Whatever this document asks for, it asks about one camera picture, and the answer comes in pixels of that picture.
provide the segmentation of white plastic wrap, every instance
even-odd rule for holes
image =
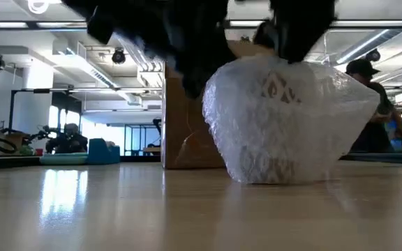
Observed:
[[[260,55],[218,69],[203,115],[234,180],[304,183],[323,180],[379,100],[334,68]]]

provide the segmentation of window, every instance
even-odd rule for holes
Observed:
[[[55,106],[49,107],[49,123],[47,124],[50,128],[57,128],[59,126],[59,108]],[[55,132],[50,134],[50,137],[56,137]]]
[[[60,111],[60,129],[64,129],[64,125],[66,125],[66,110],[61,109]]]
[[[124,155],[125,128],[116,126],[106,126],[102,123],[94,123],[82,117],[82,135],[88,139],[104,139],[114,142],[120,147],[120,155]]]
[[[68,111],[68,115],[66,116],[66,123],[74,123],[75,125],[80,124],[80,114],[77,112]]]

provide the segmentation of wooden table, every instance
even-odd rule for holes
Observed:
[[[160,147],[145,147],[142,150],[144,155],[150,155],[151,153],[161,153]]]
[[[159,164],[0,170],[0,250],[402,250],[402,165],[241,185]]]

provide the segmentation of man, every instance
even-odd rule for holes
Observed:
[[[347,65],[346,73],[357,81],[380,94],[380,104],[373,115],[372,119],[366,124],[358,139],[352,146],[354,152],[369,153],[389,153],[393,151],[389,137],[384,128],[384,123],[391,121],[396,122],[396,127],[402,134],[402,118],[401,114],[396,111],[390,102],[384,87],[381,84],[371,82],[373,76],[378,73],[366,59],[356,59]]]
[[[46,144],[46,152],[51,153],[81,153],[88,151],[88,139],[81,136],[78,126],[70,123],[64,126],[64,133],[60,133],[57,138],[51,139]]]

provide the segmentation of black shirt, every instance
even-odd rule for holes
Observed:
[[[390,112],[393,112],[394,106],[387,97],[387,93],[381,84],[371,82],[367,87],[380,94],[380,104],[376,109],[377,113],[388,115]],[[390,144],[384,124],[368,122],[353,144],[352,151],[368,153],[392,152],[392,145]]]

